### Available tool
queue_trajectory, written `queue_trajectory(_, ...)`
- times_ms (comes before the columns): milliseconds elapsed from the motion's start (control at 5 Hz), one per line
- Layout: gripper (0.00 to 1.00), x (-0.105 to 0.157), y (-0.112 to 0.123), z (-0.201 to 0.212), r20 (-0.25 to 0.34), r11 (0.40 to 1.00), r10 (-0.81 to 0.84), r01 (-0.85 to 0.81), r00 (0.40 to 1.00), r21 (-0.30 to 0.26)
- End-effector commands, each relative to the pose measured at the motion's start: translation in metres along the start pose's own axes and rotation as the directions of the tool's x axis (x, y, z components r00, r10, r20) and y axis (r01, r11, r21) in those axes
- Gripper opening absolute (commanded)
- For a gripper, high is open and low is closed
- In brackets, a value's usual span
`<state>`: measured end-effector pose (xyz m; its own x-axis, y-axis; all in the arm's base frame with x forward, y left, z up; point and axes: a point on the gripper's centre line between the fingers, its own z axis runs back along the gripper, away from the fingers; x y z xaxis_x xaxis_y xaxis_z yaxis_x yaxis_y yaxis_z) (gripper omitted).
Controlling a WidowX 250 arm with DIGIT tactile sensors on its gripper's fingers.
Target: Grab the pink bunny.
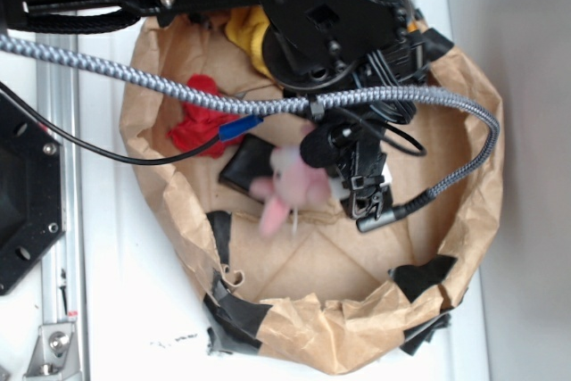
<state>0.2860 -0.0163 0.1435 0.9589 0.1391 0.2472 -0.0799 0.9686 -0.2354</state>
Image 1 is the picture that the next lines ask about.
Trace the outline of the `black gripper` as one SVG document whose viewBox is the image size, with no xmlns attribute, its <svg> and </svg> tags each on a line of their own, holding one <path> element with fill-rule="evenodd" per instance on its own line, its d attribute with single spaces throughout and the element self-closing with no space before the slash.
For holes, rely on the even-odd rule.
<svg viewBox="0 0 571 381">
<path fill-rule="evenodd" d="M 351 219 L 378 219 L 392 201 L 380 139 L 361 125 L 324 122 L 302 140 L 303 161 L 326 171 L 333 195 Z"/>
</svg>

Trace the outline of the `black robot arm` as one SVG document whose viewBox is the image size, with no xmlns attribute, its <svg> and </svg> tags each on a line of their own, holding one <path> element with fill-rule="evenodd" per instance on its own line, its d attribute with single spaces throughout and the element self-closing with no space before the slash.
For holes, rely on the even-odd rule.
<svg viewBox="0 0 571 381">
<path fill-rule="evenodd" d="M 353 219 L 393 222 L 431 203 L 446 184 L 393 205 L 378 143 L 386 132 L 411 122 L 417 98 L 403 95 L 366 101 L 370 88 L 403 90 L 422 85 L 435 58 L 434 32 L 416 28 L 411 0 L 1 0 L 1 22 L 18 31 L 99 34 L 154 17 L 161 27 L 181 14 L 258 6 L 269 26 L 261 32 L 261 58 L 282 85 L 276 106 L 260 103 L 254 116 L 324 114 L 301 144 L 304 161 L 332 170 L 346 188 L 343 205 Z"/>
</svg>

